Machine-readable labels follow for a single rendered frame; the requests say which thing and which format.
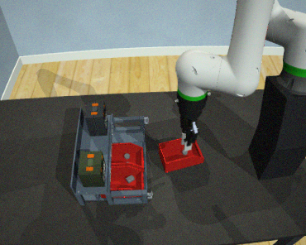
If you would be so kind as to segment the dark grey metal shelf rack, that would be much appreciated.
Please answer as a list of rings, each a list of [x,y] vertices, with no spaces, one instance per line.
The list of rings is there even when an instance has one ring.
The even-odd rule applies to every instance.
[[[140,122],[140,126],[135,127],[115,127],[115,123]],[[145,124],[149,118],[144,116],[119,117],[114,118],[113,114],[108,115],[108,135],[90,136],[86,124],[83,109],[79,111],[79,122],[76,134],[74,160],[70,188],[74,192],[80,205],[85,205],[85,201],[107,200],[108,204],[148,204],[148,199],[152,199],[152,193],[147,193],[146,177],[146,139]],[[110,132],[111,127],[111,132]],[[110,142],[110,144],[109,144]],[[144,152],[144,189],[143,190],[114,190],[111,191],[111,160],[112,143],[133,143],[143,147]],[[79,178],[79,157],[81,151],[102,151],[106,163],[105,187],[84,187]],[[106,198],[102,198],[105,195]],[[142,196],[142,197],[132,197]],[[125,198],[113,198],[125,197]],[[113,201],[112,201],[113,200]]]

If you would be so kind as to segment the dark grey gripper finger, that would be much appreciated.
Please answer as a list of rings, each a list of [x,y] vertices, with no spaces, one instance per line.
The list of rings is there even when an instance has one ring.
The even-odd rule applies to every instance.
[[[182,128],[182,139],[181,144],[184,145],[184,139],[186,138],[186,127],[185,127],[185,118],[180,115],[180,127]]]
[[[195,143],[199,129],[196,128],[195,122],[193,122],[193,126],[188,126],[188,119],[185,119],[185,127],[186,127],[186,138],[184,139],[184,151],[189,151],[192,148],[192,144]]]

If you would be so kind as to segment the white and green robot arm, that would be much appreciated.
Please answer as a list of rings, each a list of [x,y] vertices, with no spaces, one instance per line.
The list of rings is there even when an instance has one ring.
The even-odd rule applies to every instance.
[[[192,49],[177,59],[178,107],[187,113],[202,111],[211,95],[206,89],[238,98],[254,93],[265,40],[284,47],[277,85],[306,95],[306,13],[281,7],[278,0],[237,0],[226,56]]]

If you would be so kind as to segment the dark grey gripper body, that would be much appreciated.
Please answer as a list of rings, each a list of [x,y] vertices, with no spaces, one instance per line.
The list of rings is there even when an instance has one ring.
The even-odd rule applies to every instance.
[[[197,118],[201,115],[202,111],[200,112],[197,112],[197,113],[187,113],[183,110],[181,110],[179,108],[179,114],[185,118],[185,119],[188,119],[188,126],[189,127],[192,127],[193,125],[193,122],[195,122],[195,125],[197,125]]]

